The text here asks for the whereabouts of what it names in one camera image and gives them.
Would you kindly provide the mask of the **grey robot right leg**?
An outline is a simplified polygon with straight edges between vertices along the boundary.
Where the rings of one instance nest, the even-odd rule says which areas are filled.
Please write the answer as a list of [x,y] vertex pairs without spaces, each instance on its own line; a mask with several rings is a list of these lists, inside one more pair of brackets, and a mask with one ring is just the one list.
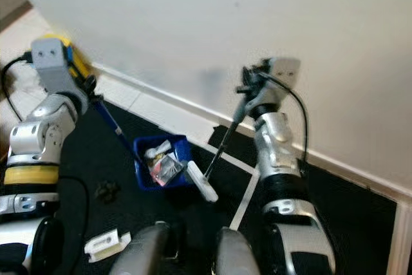
[[221,228],[216,245],[213,275],[262,275],[255,254],[241,232]]

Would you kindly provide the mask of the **orange and black blister pack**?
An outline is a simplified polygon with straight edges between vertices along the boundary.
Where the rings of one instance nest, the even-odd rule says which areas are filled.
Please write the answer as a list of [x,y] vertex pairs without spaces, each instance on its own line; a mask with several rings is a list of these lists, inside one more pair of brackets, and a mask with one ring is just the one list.
[[165,153],[153,157],[148,168],[152,179],[165,187],[185,169],[185,164],[178,160],[176,154]]

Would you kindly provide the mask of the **yellow pedal trash bin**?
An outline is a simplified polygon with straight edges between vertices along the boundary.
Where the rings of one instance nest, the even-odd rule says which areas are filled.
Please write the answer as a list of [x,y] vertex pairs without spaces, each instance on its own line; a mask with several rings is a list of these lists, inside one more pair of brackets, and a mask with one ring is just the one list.
[[73,41],[66,36],[47,33],[39,37],[40,39],[58,39],[61,41],[62,45],[66,50],[66,55],[68,57],[68,65],[70,65],[70,75],[75,81],[75,75],[77,73],[82,73],[83,75],[93,75],[91,70],[86,66],[86,61],[82,52],[76,48]]

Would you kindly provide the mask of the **long tan floor tape strip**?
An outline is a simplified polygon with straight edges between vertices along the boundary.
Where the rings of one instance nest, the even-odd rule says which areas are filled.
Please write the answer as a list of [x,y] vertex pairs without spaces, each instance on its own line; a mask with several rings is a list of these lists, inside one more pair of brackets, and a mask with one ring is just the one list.
[[251,179],[247,188],[245,189],[244,195],[242,196],[241,202],[238,205],[238,209],[234,216],[232,217],[232,221],[230,222],[229,228],[235,231],[238,231],[239,225],[241,225],[244,215],[247,212],[249,204],[251,202],[251,198],[255,193],[257,184],[259,182],[259,171],[258,169],[250,170],[249,173],[251,174]]

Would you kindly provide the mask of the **white plastic scrap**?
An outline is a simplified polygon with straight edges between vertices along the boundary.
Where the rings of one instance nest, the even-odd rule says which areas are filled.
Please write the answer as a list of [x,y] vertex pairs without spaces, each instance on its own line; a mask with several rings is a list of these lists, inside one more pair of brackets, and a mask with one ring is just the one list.
[[159,146],[147,149],[147,151],[144,152],[144,158],[154,162],[162,158],[165,154],[168,154],[172,149],[173,145],[171,145],[170,140],[164,140]]

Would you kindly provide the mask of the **small black object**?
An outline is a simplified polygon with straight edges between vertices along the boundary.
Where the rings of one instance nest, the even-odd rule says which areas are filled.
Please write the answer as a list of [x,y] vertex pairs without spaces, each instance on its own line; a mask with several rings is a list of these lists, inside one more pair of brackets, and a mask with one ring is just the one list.
[[114,181],[104,180],[95,187],[95,198],[102,204],[112,204],[117,198],[121,187]]

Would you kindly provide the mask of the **black floor mat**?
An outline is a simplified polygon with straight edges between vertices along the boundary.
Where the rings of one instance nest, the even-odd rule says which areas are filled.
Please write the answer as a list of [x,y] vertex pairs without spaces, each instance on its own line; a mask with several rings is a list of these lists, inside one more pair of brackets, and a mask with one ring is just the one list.
[[[167,263],[168,275],[206,275],[212,271],[217,233],[229,226],[251,179],[243,169],[219,160],[210,178],[217,202],[206,202],[196,187],[144,191],[135,164],[114,131],[91,108],[65,140],[60,160],[57,216],[65,239],[58,275],[109,272],[113,260],[88,263],[83,240],[118,229],[138,231],[154,222],[185,226],[180,263]],[[324,169],[306,170],[311,201],[335,247],[336,275],[386,275],[397,204]],[[104,180],[120,185],[118,198],[103,204],[95,187]]]

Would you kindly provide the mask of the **small white rectangular box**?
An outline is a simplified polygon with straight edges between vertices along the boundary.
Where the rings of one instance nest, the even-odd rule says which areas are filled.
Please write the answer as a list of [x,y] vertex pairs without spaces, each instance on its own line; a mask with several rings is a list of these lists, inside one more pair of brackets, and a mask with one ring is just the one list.
[[118,229],[91,238],[84,246],[84,252],[88,255],[88,263],[100,262],[122,252],[131,240],[129,232],[120,233]]

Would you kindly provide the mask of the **grey robot leg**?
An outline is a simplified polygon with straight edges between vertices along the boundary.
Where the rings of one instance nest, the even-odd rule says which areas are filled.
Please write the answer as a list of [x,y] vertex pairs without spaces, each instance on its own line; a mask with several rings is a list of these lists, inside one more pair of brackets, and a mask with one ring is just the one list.
[[255,254],[241,232],[221,228],[216,245],[213,275],[262,275]]
[[165,221],[142,228],[120,253],[111,275],[159,275],[163,261],[180,256],[184,230],[182,223]]

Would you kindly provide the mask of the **grey robot left leg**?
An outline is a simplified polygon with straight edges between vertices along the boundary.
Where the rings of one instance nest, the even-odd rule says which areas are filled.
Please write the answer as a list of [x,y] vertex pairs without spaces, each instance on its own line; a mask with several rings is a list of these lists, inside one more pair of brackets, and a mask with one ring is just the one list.
[[120,253],[111,275],[159,275],[163,261],[180,256],[184,230],[182,223],[165,221],[142,228]]

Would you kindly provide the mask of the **white broom with grey grip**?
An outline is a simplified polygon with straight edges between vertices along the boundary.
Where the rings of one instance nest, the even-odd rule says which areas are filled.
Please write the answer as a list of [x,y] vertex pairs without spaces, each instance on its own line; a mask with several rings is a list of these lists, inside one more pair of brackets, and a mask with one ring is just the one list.
[[218,150],[214,154],[214,157],[212,157],[212,160],[210,160],[206,172],[201,172],[194,161],[188,162],[189,166],[186,169],[186,172],[189,172],[189,178],[194,181],[194,184],[196,185],[198,190],[200,190],[200,193],[202,193],[204,199],[208,202],[218,201],[218,194],[215,191],[214,187],[209,183],[209,178],[212,172],[214,172],[215,163],[217,163],[218,159],[221,158],[221,155],[225,151],[227,142],[229,142],[230,135],[238,130],[238,126],[247,115],[247,107],[241,106],[241,101],[239,101],[239,104],[236,107],[235,113],[232,117],[232,122],[230,123],[229,128],[225,131],[225,134],[223,135],[223,138],[221,139],[221,142],[217,148]]

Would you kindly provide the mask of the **blue dustpan with long handle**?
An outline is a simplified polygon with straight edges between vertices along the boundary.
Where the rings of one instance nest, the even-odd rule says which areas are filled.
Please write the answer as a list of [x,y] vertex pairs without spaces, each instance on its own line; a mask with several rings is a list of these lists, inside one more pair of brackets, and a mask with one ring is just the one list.
[[189,181],[189,177],[186,175],[185,171],[182,171],[171,178],[165,185],[157,184],[152,178],[151,168],[147,166],[146,160],[138,159],[138,156],[141,155],[142,152],[156,146],[161,146],[163,142],[170,142],[171,153],[176,155],[179,161],[182,161],[184,164],[191,162],[193,160],[193,155],[191,152],[191,145],[189,145],[186,136],[165,134],[129,138],[124,134],[124,130],[118,125],[115,118],[109,112],[103,99],[92,99],[91,107],[94,107],[95,110],[97,110],[97,113],[100,113],[100,116],[104,119],[106,124],[114,131],[115,136],[118,138],[121,145],[127,148],[127,152],[129,152],[133,159],[135,159],[133,164],[135,165],[136,183],[138,184],[139,189],[144,191],[161,191],[194,187],[194,184]]

